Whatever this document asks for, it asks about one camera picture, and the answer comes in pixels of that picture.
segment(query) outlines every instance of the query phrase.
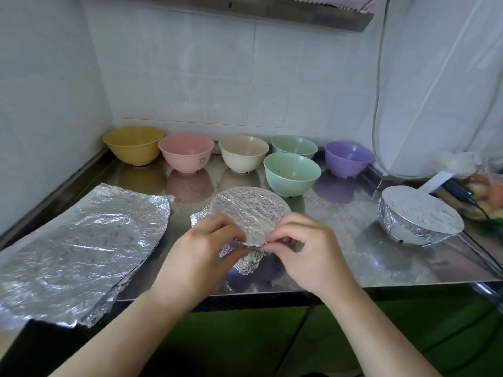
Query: person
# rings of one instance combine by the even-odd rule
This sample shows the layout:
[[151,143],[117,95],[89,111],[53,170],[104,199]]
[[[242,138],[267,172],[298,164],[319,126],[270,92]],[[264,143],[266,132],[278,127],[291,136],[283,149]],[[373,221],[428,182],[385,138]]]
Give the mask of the person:
[[[296,253],[285,238],[304,247]],[[228,216],[201,219],[175,242],[152,287],[51,376],[140,374],[175,324],[248,254],[236,249],[220,258],[220,250],[232,239],[244,242],[246,235]],[[298,285],[330,309],[366,377],[440,376],[356,283],[331,228],[292,213],[280,220],[264,249],[276,254]]]

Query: green bowl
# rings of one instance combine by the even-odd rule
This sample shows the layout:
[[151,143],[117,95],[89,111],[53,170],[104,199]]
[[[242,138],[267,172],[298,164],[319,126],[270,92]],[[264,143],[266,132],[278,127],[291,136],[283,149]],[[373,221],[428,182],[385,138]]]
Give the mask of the green bowl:
[[273,153],[288,152],[302,155],[308,159],[312,159],[318,151],[318,146],[311,140],[293,135],[278,135],[271,140],[273,145]]
[[273,153],[264,159],[264,167],[269,186],[283,197],[303,195],[321,176],[318,164],[294,153]]

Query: aluminum foil sheet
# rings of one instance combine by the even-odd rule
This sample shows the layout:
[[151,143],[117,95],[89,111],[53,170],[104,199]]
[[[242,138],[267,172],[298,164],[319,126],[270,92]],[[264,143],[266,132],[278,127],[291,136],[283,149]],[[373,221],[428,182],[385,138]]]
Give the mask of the aluminum foil sheet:
[[0,316],[92,326],[167,228],[170,203],[100,184],[0,252]]
[[223,248],[224,256],[236,248],[247,247],[250,253],[238,260],[234,268],[242,275],[252,273],[266,253],[262,246],[275,228],[276,223],[291,213],[288,204],[278,195],[265,189],[243,186],[219,193],[208,205],[191,215],[191,226],[205,215],[224,213],[229,215],[247,235],[247,241],[231,242]]
[[414,245],[441,242],[464,228],[456,210],[433,196],[404,185],[383,191],[377,215],[388,234]]

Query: finger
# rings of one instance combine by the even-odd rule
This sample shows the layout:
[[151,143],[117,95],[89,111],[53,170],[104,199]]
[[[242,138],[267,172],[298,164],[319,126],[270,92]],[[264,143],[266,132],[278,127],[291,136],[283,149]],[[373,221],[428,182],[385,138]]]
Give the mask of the finger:
[[236,264],[238,260],[246,257],[250,251],[248,249],[234,249],[227,255],[225,255],[221,261],[222,268],[225,272],[228,272],[232,266]]
[[210,234],[226,225],[234,225],[234,221],[223,213],[210,214],[201,218],[192,228],[192,231]]
[[222,250],[226,243],[231,242],[233,239],[239,242],[246,242],[247,235],[235,223],[224,226],[214,233],[210,234],[211,240],[218,251]]
[[290,237],[294,240],[306,243],[312,237],[316,229],[312,226],[288,222],[274,229],[266,238],[266,242],[275,242],[283,237]]
[[297,224],[305,224],[305,225],[319,225],[319,222],[315,221],[312,218],[309,218],[305,215],[302,215],[297,212],[290,213],[289,215],[281,218],[278,223],[276,224],[276,228],[278,228],[281,225],[287,224],[287,223],[297,223]]
[[285,267],[287,267],[287,265],[297,256],[290,247],[280,242],[266,243],[262,248],[269,253],[276,254],[281,259]]

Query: white bowl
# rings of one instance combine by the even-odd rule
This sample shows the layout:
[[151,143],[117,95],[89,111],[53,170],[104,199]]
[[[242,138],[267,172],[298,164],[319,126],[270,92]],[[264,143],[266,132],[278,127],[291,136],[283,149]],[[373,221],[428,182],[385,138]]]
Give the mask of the white bowl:
[[231,135],[218,142],[225,164],[237,173],[251,172],[262,164],[269,145],[259,138]]

